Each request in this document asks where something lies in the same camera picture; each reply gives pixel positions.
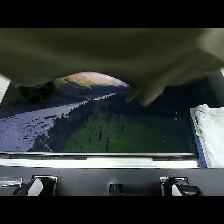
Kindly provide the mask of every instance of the white towel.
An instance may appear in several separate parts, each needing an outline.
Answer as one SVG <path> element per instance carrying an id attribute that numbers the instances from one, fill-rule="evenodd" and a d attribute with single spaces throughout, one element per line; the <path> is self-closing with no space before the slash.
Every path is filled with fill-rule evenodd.
<path id="1" fill-rule="evenodd" d="M 208 168 L 224 167 L 224 107 L 200 105 L 191 109 Z"/>

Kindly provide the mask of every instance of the blue edge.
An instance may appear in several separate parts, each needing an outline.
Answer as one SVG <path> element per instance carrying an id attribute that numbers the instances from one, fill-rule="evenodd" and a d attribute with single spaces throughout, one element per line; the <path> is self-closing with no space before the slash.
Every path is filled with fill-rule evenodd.
<path id="1" fill-rule="evenodd" d="M 200 166 L 200 168 L 208 168 L 207 164 L 206 164 L 206 161 L 205 161 L 205 156 L 204 156 L 204 153 L 203 153 L 202 145 L 200 143 L 199 137 L 196 135 L 196 131 L 195 131 L 195 128 L 194 128 L 192 118 L 190 120 L 191 120 L 191 127 L 192 127 L 192 130 L 193 130 L 193 133 L 194 133 L 194 141 L 195 141 L 195 144 L 197 146 L 197 150 L 198 150 L 198 154 L 199 154 L 199 161 L 198 161 L 199 166 Z"/>

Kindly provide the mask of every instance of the person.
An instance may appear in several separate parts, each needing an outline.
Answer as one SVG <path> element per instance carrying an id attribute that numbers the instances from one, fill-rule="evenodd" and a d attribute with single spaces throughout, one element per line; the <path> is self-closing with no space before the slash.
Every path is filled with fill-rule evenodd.
<path id="1" fill-rule="evenodd" d="M 0 74 L 30 87 L 98 72 L 148 105 L 166 86 L 224 67 L 223 36 L 221 28 L 1 28 Z"/>

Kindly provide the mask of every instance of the brown cloth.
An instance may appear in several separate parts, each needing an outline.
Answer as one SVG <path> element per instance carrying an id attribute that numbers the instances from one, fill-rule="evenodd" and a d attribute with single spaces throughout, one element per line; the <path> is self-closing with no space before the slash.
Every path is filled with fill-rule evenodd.
<path id="1" fill-rule="evenodd" d="M 133 87 L 147 105 L 165 86 L 224 67 L 202 50 L 204 28 L 0 29 L 0 74 L 34 86 L 79 72 L 99 72 Z"/>

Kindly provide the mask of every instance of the gray surface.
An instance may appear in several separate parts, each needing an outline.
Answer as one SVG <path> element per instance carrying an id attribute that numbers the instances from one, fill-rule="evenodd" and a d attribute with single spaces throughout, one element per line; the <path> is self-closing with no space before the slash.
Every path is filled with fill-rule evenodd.
<path id="1" fill-rule="evenodd" d="M 50 169 L 0 167 L 1 177 L 22 177 L 28 182 L 32 175 L 58 176 L 57 195 L 108 195 L 111 182 L 124 185 L 124 194 L 160 195 L 161 176 L 188 177 L 190 184 L 200 187 L 204 195 L 224 196 L 223 169 Z M 1 189 L 0 195 L 10 190 Z"/>

